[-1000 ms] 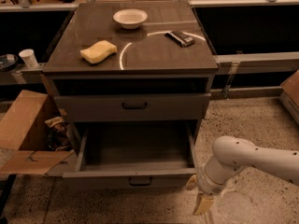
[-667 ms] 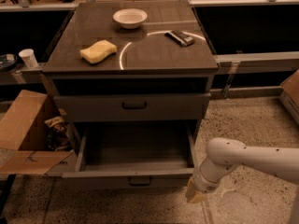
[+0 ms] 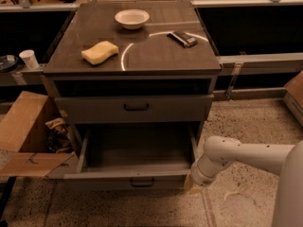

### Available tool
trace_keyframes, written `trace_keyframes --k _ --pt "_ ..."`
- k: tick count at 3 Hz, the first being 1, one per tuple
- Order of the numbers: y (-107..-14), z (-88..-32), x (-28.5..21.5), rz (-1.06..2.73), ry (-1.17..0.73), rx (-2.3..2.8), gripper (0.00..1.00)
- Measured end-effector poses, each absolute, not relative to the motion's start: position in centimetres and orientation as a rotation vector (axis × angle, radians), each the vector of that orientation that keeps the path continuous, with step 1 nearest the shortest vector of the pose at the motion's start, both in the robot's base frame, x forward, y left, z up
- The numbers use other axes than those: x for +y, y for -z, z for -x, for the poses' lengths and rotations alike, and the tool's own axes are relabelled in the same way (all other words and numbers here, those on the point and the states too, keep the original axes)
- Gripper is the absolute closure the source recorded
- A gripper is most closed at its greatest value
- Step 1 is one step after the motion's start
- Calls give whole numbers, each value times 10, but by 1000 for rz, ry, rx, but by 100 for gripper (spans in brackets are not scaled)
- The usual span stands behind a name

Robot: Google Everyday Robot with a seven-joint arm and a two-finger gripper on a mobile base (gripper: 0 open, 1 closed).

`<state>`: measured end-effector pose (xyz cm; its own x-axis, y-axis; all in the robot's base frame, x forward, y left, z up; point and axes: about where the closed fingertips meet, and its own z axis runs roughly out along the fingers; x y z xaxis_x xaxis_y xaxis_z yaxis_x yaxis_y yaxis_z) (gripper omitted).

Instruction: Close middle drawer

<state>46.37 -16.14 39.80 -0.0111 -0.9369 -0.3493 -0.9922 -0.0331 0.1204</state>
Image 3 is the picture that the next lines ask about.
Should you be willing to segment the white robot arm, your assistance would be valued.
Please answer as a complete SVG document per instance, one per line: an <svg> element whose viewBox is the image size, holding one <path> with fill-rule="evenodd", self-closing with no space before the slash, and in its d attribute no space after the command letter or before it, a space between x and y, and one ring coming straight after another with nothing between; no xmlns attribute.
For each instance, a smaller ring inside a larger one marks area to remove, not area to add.
<svg viewBox="0 0 303 227"><path fill-rule="evenodd" d="M295 145L244 144L211 136L203 150L187 174L187 192L211 185L220 172L240 162L279 176L272 227L303 227L303 141Z"/></svg>

